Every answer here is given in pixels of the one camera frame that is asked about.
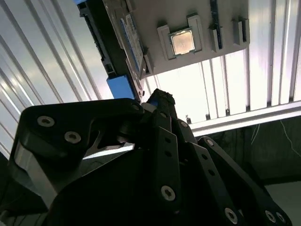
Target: metal screw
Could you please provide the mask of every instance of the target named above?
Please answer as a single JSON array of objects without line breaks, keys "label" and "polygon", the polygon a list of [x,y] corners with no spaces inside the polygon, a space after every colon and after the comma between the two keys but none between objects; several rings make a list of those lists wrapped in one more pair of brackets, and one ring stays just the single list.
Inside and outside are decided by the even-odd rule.
[{"label": "metal screw", "polygon": [[206,140],[210,146],[214,146],[214,143],[211,140]]},{"label": "metal screw", "polygon": [[237,225],[238,223],[238,218],[233,210],[230,208],[225,208],[225,214],[226,217],[234,224]]},{"label": "metal screw", "polygon": [[267,215],[267,218],[271,221],[271,222],[273,222],[273,223],[276,223],[276,219],[275,219],[275,217],[274,217],[274,215],[271,213],[271,212],[269,212],[269,211],[265,211],[265,215]]},{"label": "metal screw", "polygon": [[182,125],[182,126],[184,126],[185,128],[187,128],[187,127],[188,127],[187,123],[186,123],[186,122],[184,122],[184,121],[182,121],[182,122],[181,122],[181,125]]},{"label": "metal screw", "polygon": [[280,213],[278,213],[278,212],[276,212],[276,214],[277,214],[277,216],[279,217],[279,219],[280,219],[283,223],[285,223],[284,217],[283,217]]},{"label": "metal screw", "polygon": [[80,135],[73,131],[66,132],[64,137],[71,144],[77,144],[81,140]]},{"label": "metal screw", "polygon": [[40,116],[37,121],[38,124],[43,127],[52,127],[55,124],[53,118],[48,116]]},{"label": "metal screw", "polygon": [[139,107],[137,105],[132,105],[132,107],[137,111],[139,110]]},{"label": "metal screw", "polygon": [[164,114],[163,112],[161,112],[160,115],[162,115],[164,118],[167,118],[167,115]]},{"label": "metal screw", "polygon": [[170,186],[164,185],[161,187],[161,194],[167,201],[173,201],[175,199],[175,193]]}]

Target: corrugated metal wall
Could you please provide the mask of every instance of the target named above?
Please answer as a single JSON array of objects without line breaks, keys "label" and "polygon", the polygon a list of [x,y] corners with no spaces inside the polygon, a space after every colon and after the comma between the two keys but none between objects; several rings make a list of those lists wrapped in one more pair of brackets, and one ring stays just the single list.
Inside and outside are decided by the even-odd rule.
[{"label": "corrugated metal wall", "polygon": [[[301,106],[300,9],[299,0],[249,0],[248,49],[150,77],[144,99],[157,87],[172,93],[179,118],[188,115],[200,128],[197,122],[212,125],[270,105]],[[0,150],[6,157],[24,108],[112,98],[72,0],[0,0],[0,57]]]},{"label": "corrugated metal wall", "polygon": [[8,157],[22,110],[112,98],[72,0],[0,0],[0,149]]}]

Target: robotic arm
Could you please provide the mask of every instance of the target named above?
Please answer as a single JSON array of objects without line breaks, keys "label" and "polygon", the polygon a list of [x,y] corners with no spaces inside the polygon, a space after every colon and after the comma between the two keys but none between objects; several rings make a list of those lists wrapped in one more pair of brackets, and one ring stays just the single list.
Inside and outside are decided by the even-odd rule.
[{"label": "robotic arm", "polygon": [[[81,176],[104,147],[132,151]],[[172,96],[34,106],[20,118],[13,178],[40,195],[47,225],[291,226],[285,212],[209,137],[196,141]]]}]

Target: cable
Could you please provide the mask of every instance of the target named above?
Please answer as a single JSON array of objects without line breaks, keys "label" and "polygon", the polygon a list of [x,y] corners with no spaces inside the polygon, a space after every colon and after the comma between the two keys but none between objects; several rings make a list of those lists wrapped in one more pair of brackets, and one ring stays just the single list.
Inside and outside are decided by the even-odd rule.
[{"label": "cable", "polygon": [[14,203],[15,201],[18,201],[24,194],[20,195],[18,198],[14,199],[13,201],[11,201],[10,203],[4,204],[2,206],[0,206],[0,208],[4,207],[4,206],[9,206],[10,204]]},{"label": "cable", "polygon": [[42,214],[40,214],[40,215],[38,216],[36,222],[34,223],[34,226],[37,226],[37,223],[38,223],[38,221],[39,221],[39,219],[40,219],[41,216],[42,216]]},{"label": "cable", "polygon": [[283,127],[283,130],[284,130],[284,133],[285,133],[285,135],[286,135],[286,138],[288,139],[288,141],[291,143],[291,149],[301,158],[301,154],[300,153],[298,153],[294,148],[293,148],[293,143],[292,143],[292,140],[288,137],[288,135],[287,135],[287,133],[286,133],[286,129],[285,129],[285,126],[284,126],[284,124],[283,124],[283,122],[280,120],[280,123],[281,123],[281,125],[282,125],[282,127]]},{"label": "cable", "polygon": [[[17,226],[20,226],[26,217],[27,217],[27,215],[25,215],[25,216],[22,218],[22,220],[20,220],[20,222],[19,222],[19,224],[18,224]],[[14,223],[13,223],[13,226],[15,225],[17,218],[18,218],[18,216],[15,218]]]},{"label": "cable", "polygon": [[255,134],[256,129],[257,129],[257,125],[255,125],[255,129],[254,129],[254,131],[253,131],[253,134],[252,134],[252,137],[251,137],[251,141],[253,140],[253,137],[254,137],[254,134]]},{"label": "cable", "polygon": [[251,145],[253,144],[253,142],[254,142],[254,140],[255,140],[257,134],[258,134],[259,128],[260,128],[260,124],[258,125],[258,129],[257,129],[257,131],[256,131],[256,133],[255,133],[255,136],[254,136],[253,140],[251,141]]}]

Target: white ceiling panel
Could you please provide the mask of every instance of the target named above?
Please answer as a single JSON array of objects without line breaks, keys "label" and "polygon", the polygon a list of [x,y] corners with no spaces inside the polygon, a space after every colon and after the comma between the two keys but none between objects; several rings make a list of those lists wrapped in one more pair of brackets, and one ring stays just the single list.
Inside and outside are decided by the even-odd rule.
[{"label": "white ceiling panel", "polygon": [[[143,100],[173,94],[195,136],[301,115],[299,0],[249,0],[250,46],[145,80]],[[0,151],[23,109],[112,98],[72,0],[0,0]]]}]

